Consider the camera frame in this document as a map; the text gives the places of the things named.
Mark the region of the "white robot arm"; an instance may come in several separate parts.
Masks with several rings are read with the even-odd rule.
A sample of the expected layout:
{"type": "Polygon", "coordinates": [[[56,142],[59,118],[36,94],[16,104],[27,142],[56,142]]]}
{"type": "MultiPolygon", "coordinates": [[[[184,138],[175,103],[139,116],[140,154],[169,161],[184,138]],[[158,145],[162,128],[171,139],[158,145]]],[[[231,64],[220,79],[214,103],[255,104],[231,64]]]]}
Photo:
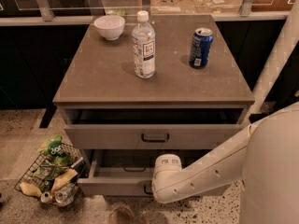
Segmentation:
{"type": "Polygon", "coordinates": [[[260,119],[183,168],[156,159],[152,191],[172,203],[240,179],[239,224],[299,224],[299,103],[260,119]]]}

